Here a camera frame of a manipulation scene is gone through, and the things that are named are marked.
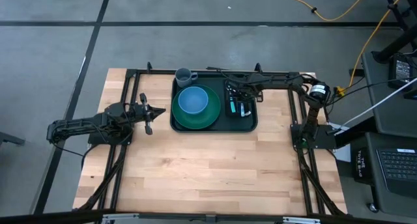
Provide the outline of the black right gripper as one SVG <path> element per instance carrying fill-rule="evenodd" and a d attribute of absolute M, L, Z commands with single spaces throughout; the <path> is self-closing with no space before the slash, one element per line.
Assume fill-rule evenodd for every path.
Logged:
<path fill-rule="evenodd" d="M 263 92 L 258 91 L 254 85 L 255 81 L 248 81 L 249 76 L 236 77 L 224 75 L 226 79 L 226 89 L 229 100 L 236 97 L 241 102 L 249 102 L 255 100 L 256 102 L 263 101 Z"/>

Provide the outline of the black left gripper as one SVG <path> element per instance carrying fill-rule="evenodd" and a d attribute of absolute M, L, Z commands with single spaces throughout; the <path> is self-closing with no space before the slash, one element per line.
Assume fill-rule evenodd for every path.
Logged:
<path fill-rule="evenodd" d="M 140 104 L 134 104 L 134 119 L 136 122 L 145 123 L 145 133 L 152 135 L 151 122 L 162 113 L 165 112 L 165 108 L 152 107 L 147 103 L 147 97 L 144 93 L 139 95 Z"/>

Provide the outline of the black cloth napkin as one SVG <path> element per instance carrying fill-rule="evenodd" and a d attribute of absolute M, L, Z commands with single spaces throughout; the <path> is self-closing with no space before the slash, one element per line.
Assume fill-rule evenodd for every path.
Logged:
<path fill-rule="evenodd" d="M 225 114 L 228 117 L 232 117 L 232 118 L 241 118 L 241 116 L 239 115 L 234 115 L 231 113 L 231 105 L 230 105 L 230 100 L 227 98 L 227 89 L 226 89 L 226 84 L 224 83 L 224 87 L 225 87 Z M 252 107 L 251 107 L 251 102 L 243 102 L 244 103 L 244 110 L 245 110 L 245 117 L 248 117 L 249 115 L 251 115 L 252 113 Z"/>

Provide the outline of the blue bowl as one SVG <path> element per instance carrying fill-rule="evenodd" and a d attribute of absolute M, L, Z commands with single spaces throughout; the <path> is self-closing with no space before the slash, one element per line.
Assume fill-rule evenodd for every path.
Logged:
<path fill-rule="evenodd" d="M 178 104 L 181 110 L 190 115 L 200 114 L 208 105 L 209 97 L 201 87 L 187 87 L 180 92 Z"/>

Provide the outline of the green round plate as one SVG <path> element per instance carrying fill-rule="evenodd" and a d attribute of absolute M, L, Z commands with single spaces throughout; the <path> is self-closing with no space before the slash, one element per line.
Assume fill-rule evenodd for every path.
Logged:
<path fill-rule="evenodd" d="M 205 85 L 195 85 L 202 88 L 208 95 L 208 105 L 206 108 L 196 115 L 185 113 L 179 105 L 179 91 L 174 95 L 171 101 L 170 124 L 171 127 L 178 132 L 199 131 L 209 128 L 213 125 L 221 112 L 220 97 L 214 90 Z"/>

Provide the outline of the blue-grey mug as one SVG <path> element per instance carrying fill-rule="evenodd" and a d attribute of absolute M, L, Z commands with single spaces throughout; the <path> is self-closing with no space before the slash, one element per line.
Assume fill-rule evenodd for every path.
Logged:
<path fill-rule="evenodd" d="M 180 88 L 185 88 L 187 86 L 190 86 L 193 81 L 195 81 L 198 78 L 197 72 L 192 72 L 191 70 L 187 68 L 179 68 L 175 72 L 175 79 L 177 82 L 177 85 Z"/>

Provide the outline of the dark green plastic tray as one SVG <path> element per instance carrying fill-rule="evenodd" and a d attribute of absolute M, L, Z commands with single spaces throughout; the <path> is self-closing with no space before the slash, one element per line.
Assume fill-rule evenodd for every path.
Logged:
<path fill-rule="evenodd" d="M 205 128 L 199 131 L 186 131 L 189 132 L 251 132 L 257 127 L 257 106 L 256 101 L 251 101 L 252 113 L 246 118 L 232 118 L 225 114 L 225 83 L 226 79 L 218 74 L 199 74 L 197 80 L 193 82 L 193 85 L 205 85 L 210 87 L 220 97 L 221 101 L 221 112 L 216 122 L 209 128 Z M 183 89 L 177 85 L 176 80 L 172 82 L 171 101 L 179 91 Z"/>

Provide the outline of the black tote bag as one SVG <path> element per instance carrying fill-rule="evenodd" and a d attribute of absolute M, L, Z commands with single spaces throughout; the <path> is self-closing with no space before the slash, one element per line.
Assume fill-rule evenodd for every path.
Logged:
<path fill-rule="evenodd" d="M 366 147 L 359 148 L 352 153 L 352 175 L 356 182 L 374 185 L 369 150 Z"/>

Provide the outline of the grey chair foot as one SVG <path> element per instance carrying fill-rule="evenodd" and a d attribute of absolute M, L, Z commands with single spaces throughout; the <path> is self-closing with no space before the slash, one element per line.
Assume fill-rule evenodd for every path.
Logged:
<path fill-rule="evenodd" d="M 0 132 L 0 146 L 3 143 L 13 143 L 15 145 L 23 145 L 25 143 L 25 140 L 20 139 L 19 137 L 15 137 L 13 135 L 9 135 L 7 133 Z"/>

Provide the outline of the black crossbar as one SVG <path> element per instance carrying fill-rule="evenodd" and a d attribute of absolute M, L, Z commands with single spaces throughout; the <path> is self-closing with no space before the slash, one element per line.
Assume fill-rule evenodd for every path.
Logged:
<path fill-rule="evenodd" d="M 114 210 L 76 210 L 70 212 L 57 212 L 47 214 L 28 214 L 23 216 L 0 217 L 0 224 L 86 224 L 101 221 L 105 214 L 120 214 Z M 184 219 L 188 221 L 202 221 L 205 223 L 217 223 L 221 221 L 265 221 L 282 223 L 284 216 L 264 215 L 237 215 L 237 214 L 175 214 L 175 213 L 138 213 L 139 219 Z M 397 221 L 381 221 L 376 219 L 364 219 L 352 216 L 331 216 L 326 214 L 310 214 L 308 217 L 319 219 L 321 224 L 406 224 Z"/>

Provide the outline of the black power supply box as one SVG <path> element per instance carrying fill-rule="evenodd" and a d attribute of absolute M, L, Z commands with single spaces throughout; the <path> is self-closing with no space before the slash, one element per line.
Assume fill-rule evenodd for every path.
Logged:
<path fill-rule="evenodd" d="M 417 74 L 417 64 L 409 56 L 395 54 L 390 60 L 388 69 L 388 86 L 399 89 L 414 79 Z"/>

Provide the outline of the black laptop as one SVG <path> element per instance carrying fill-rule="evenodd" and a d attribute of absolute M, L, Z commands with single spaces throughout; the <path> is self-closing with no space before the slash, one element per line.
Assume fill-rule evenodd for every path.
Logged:
<path fill-rule="evenodd" d="M 380 148 L 377 156 L 389 192 L 417 199 L 417 151 Z"/>

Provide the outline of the dark grey laptop desk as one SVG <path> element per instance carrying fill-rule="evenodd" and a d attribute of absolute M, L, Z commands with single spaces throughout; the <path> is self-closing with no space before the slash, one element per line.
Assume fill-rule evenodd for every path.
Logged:
<path fill-rule="evenodd" d="M 372 165 L 374 203 L 384 213 L 417 218 L 417 199 L 404 197 L 387 190 L 377 156 L 377 149 L 380 148 L 404 148 L 417 151 L 417 139 L 366 133 L 365 140 Z"/>

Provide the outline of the black metal table frame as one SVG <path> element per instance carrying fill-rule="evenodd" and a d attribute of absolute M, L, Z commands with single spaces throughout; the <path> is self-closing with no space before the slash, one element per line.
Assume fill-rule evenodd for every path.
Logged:
<path fill-rule="evenodd" d="M 145 133 L 138 123 L 120 178 L 109 188 L 105 207 L 120 212 L 184 214 L 306 214 L 305 197 L 318 211 L 312 186 L 303 187 L 290 125 L 304 110 L 297 95 L 268 90 L 257 104 L 258 124 L 248 133 L 179 133 L 170 124 L 174 73 L 143 72 L 126 79 L 126 70 L 107 72 L 99 110 L 134 89 L 150 105 L 164 108 Z"/>

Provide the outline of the silver bracket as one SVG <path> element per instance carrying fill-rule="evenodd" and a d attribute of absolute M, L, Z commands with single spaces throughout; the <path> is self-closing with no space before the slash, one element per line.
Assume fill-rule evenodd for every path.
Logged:
<path fill-rule="evenodd" d="M 282 224 L 321 224 L 319 219 L 308 217 L 286 217 L 282 218 Z"/>
<path fill-rule="evenodd" d="M 102 216 L 102 224 L 115 224 L 116 221 L 127 219 L 139 219 L 138 213 L 105 214 Z"/>

